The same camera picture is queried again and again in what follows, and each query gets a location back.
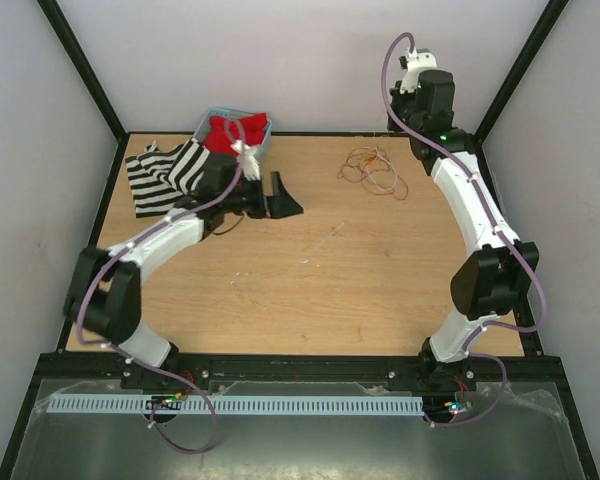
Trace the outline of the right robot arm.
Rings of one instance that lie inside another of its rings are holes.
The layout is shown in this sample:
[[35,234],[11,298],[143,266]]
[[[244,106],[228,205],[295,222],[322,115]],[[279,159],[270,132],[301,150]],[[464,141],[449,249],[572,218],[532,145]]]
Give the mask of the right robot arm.
[[470,136],[453,126],[451,73],[408,73],[390,90],[389,127],[409,128],[413,155],[444,194],[460,228],[467,258],[452,277],[452,308],[418,355],[417,376],[438,389],[460,373],[475,340],[518,306],[539,261],[532,242],[508,225],[481,175]]

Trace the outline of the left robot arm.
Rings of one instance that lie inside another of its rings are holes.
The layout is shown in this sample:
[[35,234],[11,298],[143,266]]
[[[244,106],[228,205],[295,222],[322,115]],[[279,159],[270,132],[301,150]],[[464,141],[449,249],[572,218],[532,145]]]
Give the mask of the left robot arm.
[[144,281],[182,250],[194,246],[223,223],[226,214],[252,219],[283,219],[303,213],[280,174],[271,174],[272,192],[265,194],[256,165],[244,154],[213,154],[193,170],[193,183],[177,188],[175,204],[155,224],[108,249],[84,248],[77,258],[63,312],[75,325],[78,341],[86,332],[128,363],[144,368],[157,387],[181,378],[176,345],[159,336],[142,319]]

